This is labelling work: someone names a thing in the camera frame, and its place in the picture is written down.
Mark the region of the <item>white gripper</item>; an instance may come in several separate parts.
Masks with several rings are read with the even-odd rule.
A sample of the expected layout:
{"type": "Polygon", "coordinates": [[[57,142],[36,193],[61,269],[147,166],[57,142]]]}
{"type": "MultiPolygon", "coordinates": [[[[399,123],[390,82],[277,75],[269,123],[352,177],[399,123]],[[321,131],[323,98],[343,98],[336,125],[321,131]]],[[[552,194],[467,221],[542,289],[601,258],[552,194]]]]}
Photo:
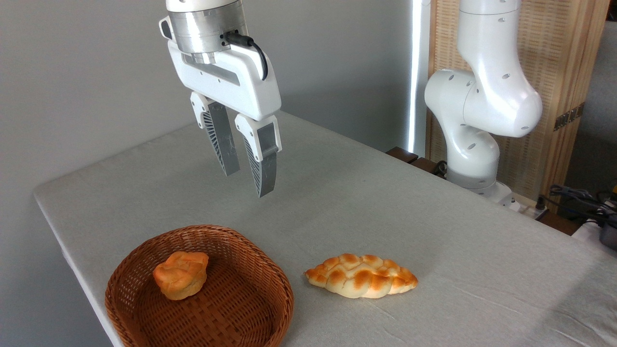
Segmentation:
{"type": "Polygon", "coordinates": [[[259,197],[275,188],[276,158],[282,150],[278,119],[282,101],[270,60],[254,40],[237,30],[216,35],[224,44],[203,62],[179,50],[169,17],[159,22],[161,34],[181,83],[191,92],[198,127],[207,132],[223,173],[240,170],[227,107],[239,112],[234,119],[244,138],[248,161],[259,197]]]}

